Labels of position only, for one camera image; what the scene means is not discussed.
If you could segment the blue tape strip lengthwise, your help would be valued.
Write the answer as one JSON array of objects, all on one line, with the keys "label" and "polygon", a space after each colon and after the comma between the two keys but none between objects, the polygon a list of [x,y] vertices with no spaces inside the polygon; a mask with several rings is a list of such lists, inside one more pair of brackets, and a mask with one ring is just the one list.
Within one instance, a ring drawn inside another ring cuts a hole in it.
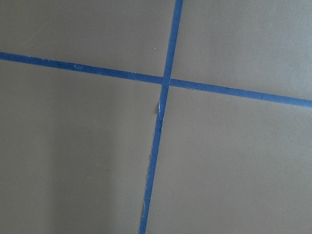
[{"label": "blue tape strip lengthwise", "polygon": [[154,136],[153,136],[153,143],[151,148],[151,155],[149,161],[149,168],[146,178],[146,186],[144,192],[144,199],[143,199],[143,210],[142,215],[140,218],[140,224],[138,233],[144,234],[146,233],[147,222],[148,222],[148,215],[149,209],[152,199],[152,192],[153,192],[153,184],[154,178],[156,173],[156,164],[157,164],[157,157],[158,151],[160,146],[161,134],[162,134],[162,127],[164,121],[164,115],[166,110],[167,104],[167,97],[171,82],[171,74],[173,69],[174,57],[175,57],[175,50],[176,50],[176,42],[177,36],[179,31],[180,25],[180,18],[182,12],[183,0],[176,0],[173,12],[173,19],[171,24],[171,31],[170,31],[170,38],[168,42],[168,49],[164,67],[164,73],[162,78],[161,84],[161,92],[159,96],[159,103],[158,103],[158,114],[156,118]]}]

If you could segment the blue tape strip crosswise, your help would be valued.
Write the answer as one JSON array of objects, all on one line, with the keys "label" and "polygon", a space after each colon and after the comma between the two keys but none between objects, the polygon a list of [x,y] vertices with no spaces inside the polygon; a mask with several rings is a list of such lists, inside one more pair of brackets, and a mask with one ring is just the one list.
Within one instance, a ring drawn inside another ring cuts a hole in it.
[{"label": "blue tape strip crosswise", "polygon": [[[65,61],[58,61],[46,58],[37,58],[32,56],[24,56],[18,54],[11,54],[6,52],[0,53],[1,60],[19,62],[19,63],[26,63],[31,65],[38,65],[38,66],[45,66],[63,70],[70,70],[76,71],[81,73],[88,73],[88,74],[95,74],[100,76],[108,76],[114,78],[122,78],[122,79],[129,79],[129,80],[136,80],[136,81],[143,81],[147,83],[154,83],[154,84],[161,84],[163,78],[158,76],[140,74],[140,73],[133,73],[127,71],[120,71],[108,68],[101,68],[89,65],[83,65],[78,63],[71,63]],[[170,85],[179,88],[185,89],[192,89],[198,91],[206,91],[212,93],[218,93],[223,95],[230,95],[242,98],[250,98],[250,99],[257,99],[263,101],[270,101],[276,103],[283,103],[288,105],[295,105],[301,107],[312,107],[312,101],[307,99],[295,98],[295,97],[287,97],[287,96],[280,96],[274,94],[267,94],[262,92],[255,92],[255,91],[248,91],[236,88],[229,88],[224,86],[217,86],[217,85],[210,85],[205,83],[197,83],[187,80],[180,80],[180,79],[171,79]]]}]

